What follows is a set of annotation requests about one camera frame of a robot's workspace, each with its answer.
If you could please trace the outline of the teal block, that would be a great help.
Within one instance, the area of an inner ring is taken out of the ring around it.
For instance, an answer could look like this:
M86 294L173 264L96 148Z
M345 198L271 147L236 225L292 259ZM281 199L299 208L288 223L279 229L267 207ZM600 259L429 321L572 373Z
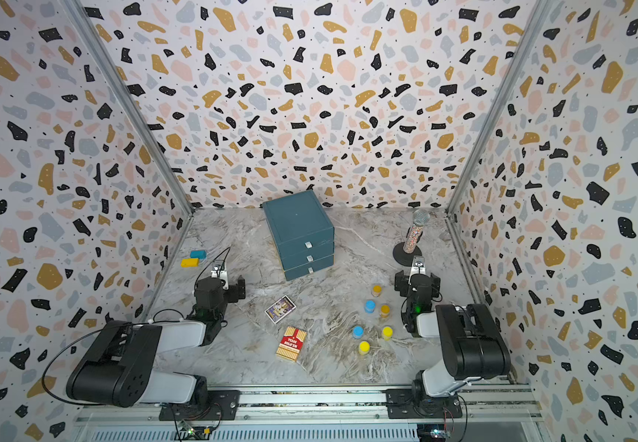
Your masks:
M192 250L189 254L189 257L191 259L199 259L199 260L204 260L206 259L206 251L205 250Z

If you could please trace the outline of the yellow paint can left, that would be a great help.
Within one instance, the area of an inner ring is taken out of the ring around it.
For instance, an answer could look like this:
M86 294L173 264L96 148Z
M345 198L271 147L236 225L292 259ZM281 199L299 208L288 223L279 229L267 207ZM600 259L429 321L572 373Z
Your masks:
M370 353L370 344L367 341L361 341L359 343L359 353L361 355L368 355L368 353Z

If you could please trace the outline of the yellow paint can right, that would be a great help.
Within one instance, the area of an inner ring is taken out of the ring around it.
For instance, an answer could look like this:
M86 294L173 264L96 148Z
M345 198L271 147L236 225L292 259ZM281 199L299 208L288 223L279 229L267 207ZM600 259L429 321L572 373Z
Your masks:
M385 341L391 340L393 335L394 335L394 330L390 326L385 326L381 330L381 337L383 337L383 340L385 340Z

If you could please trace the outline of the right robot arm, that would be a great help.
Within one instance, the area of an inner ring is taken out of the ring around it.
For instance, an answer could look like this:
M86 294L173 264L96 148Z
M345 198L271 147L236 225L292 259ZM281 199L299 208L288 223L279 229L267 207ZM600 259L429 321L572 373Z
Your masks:
M442 351L435 366L418 372L410 398L399 405L410 404L425 414L473 381L510 373L510 351L486 305L442 304L440 278L434 274L400 271L394 289L404 299L400 318L405 330L416 338L439 340Z

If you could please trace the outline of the yellow paint can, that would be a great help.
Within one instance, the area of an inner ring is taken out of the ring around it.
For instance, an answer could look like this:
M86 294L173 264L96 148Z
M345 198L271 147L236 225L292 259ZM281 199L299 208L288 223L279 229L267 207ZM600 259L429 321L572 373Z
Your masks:
M385 340L385 341L391 340L393 335L394 335L394 330L390 326L385 326L381 330L381 337L383 337L383 340Z
M367 341L361 341L359 343L359 353L361 355L368 355L368 353L370 353L370 344Z

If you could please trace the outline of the blue paint can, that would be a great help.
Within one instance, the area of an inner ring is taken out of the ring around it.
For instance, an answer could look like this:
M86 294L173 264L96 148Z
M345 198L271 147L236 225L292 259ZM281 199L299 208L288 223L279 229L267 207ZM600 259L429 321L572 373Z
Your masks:
M364 329L361 326L355 326L352 330L352 335L355 339L362 339L364 336Z
M376 302L373 300L368 300L365 305L364 305L364 310L366 311L366 313L374 313L374 311L376 310Z

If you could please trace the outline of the red Texas Hold'em card box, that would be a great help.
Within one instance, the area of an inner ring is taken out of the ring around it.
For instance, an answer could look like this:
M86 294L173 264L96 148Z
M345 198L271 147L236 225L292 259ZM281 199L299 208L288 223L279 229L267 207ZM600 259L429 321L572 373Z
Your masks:
M283 359L296 362L307 338L307 331L296 327L287 327L283 334L276 355Z

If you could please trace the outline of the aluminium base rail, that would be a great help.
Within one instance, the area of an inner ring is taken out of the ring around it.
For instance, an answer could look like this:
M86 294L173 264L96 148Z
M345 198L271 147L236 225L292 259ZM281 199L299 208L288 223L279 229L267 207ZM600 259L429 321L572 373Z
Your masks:
M209 441L547 441L540 408L525 385L477 382L447 412L397 418L390 385L232 386L230 399L196 421ZM73 441L177 441L177 422L158 406L85 410Z

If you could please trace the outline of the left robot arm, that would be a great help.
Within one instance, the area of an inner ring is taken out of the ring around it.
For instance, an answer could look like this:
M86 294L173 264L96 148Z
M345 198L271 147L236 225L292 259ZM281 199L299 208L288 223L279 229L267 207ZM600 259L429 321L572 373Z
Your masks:
M206 379L160 371L155 360L162 353L212 344L228 305L246 298L246 282L205 277L195 283L194 296L192 312L180 320L106 324L68 379L67 397L121 408L162 403L204 412L209 407Z

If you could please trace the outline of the sprinkle-filled tube on black base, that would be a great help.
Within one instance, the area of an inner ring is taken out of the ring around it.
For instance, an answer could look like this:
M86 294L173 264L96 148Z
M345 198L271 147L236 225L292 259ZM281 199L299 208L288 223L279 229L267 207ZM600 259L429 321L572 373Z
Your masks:
M410 267L414 258L423 256L418 247L418 242L428 222L429 212L422 209L416 210L413 214L412 225L407 230L405 239L396 244L393 249L393 257L400 265Z

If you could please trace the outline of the purple card pack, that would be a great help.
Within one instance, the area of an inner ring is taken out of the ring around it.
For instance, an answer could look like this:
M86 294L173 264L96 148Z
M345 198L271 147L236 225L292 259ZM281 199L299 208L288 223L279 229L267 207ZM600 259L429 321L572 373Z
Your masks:
M296 308L296 304L289 297L283 296L265 310L265 315L271 322L278 324Z

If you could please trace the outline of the teal drawer cabinet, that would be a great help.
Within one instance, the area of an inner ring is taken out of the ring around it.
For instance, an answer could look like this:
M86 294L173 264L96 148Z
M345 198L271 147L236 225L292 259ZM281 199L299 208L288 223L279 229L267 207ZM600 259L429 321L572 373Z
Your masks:
M335 227L313 191L267 201L263 210L287 281L334 264Z

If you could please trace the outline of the yellow block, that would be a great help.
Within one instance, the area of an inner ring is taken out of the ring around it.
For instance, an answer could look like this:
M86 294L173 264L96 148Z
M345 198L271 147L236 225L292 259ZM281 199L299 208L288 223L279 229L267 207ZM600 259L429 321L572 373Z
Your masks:
M192 267L197 267L198 265L199 265L198 258L186 258L186 259L182 259L181 261L182 268L192 268Z

